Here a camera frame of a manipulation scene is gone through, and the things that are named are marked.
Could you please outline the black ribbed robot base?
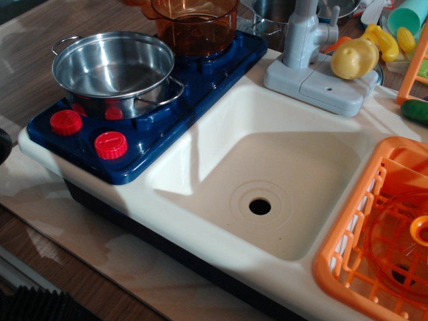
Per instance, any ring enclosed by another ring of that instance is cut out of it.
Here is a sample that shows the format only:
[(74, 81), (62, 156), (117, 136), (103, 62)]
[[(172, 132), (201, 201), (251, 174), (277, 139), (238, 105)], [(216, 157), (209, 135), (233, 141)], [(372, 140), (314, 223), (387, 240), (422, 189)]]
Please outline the black ribbed robot base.
[(1, 290), (1, 320), (100, 320), (66, 292), (19, 287)]

